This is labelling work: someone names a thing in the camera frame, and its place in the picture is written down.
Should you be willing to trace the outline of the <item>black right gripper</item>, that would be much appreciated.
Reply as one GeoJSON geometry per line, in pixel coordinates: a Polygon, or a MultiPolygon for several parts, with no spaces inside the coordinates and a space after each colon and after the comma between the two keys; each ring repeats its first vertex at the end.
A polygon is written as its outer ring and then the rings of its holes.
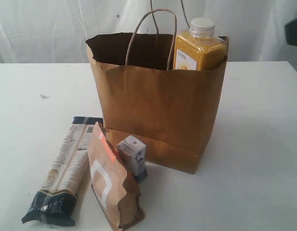
{"type": "Polygon", "coordinates": [[[285,38],[288,45],[297,45],[297,19],[285,25],[285,38]]]}

